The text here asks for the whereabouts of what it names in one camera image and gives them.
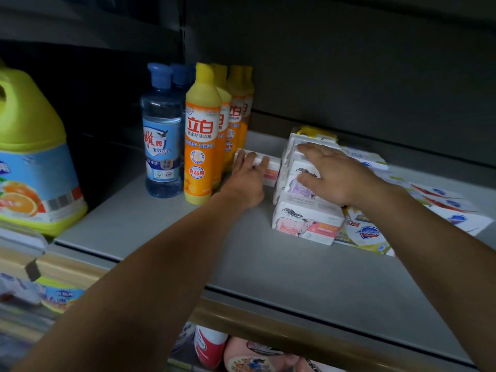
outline yellow dish soap bottle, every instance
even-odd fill
[[[184,135],[184,196],[194,205],[204,204],[212,195],[221,105],[212,67],[198,62],[195,83],[186,93]]]
[[[226,81],[227,91],[231,94],[231,110],[229,111],[229,126],[227,127],[226,156],[227,162],[224,170],[230,172],[233,167],[234,155],[238,150],[240,139],[239,131],[243,120],[243,107],[245,105],[245,87],[243,86],[243,67],[231,65],[229,78]]]
[[[214,83],[217,86],[222,106],[220,108],[219,134],[215,141],[215,162],[214,162],[214,179],[213,188],[216,189],[220,185],[222,171],[225,165],[224,156],[226,150],[226,132],[229,125],[229,110],[231,108],[231,94],[226,90],[227,66],[219,64],[211,64],[214,70]]]
[[[31,77],[0,68],[0,220],[56,236],[86,213],[65,138]]]
[[[239,147],[245,147],[246,134],[248,133],[248,124],[250,123],[251,115],[251,105],[253,104],[253,94],[255,93],[255,86],[251,80],[251,74],[253,73],[252,66],[244,66],[244,81],[243,85],[245,87],[245,104],[243,105],[243,121],[239,127]]]

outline barcode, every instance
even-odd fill
[[[62,207],[70,205],[72,202],[74,202],[74,199],[72,198],[72,194],[71,193],[64,194],[63,196],[47,201],[48,211],[59,210]]]

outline forearm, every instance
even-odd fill
[[[243,211],[216,194],[152,238],[87,290],[19,370],[161,369]],[[43,357],[52,350],[60,357]]]
[[[478,367],[496,365],[496,252],[395,185],[377,188],[361,209]]]

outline hand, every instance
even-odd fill
[[[256,153],[246,155],[241,150],[234,162],[231,177],[220,190],[220,193],[234,196],[246,209],[257,206],[264,198],[262,177],[269,165],[269,157],[264,157],[258,166],[253,167],[256,157]]]
[[[362,199],[389,185],[360,162],[337,149],[315,143],[299,144],[300,150],[319,170],[320,179],[303,173],[298,181],[324,200],[360,208]]]

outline yellow bottle cap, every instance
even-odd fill
[[[243,81],[243,67],[241,65],[231,65],[229,68],[229,78],[241,83]]]
[[[245,69],[245,79],[251,79],[251,74],[253,73],[252,66],[244,66]]]
[[[214,71],[215,86],[224,88],[226,87],[227,65],[210,64]]]
[[[196,63],[196,80],[198,83],[214,83],[214,71],[208,64]]]

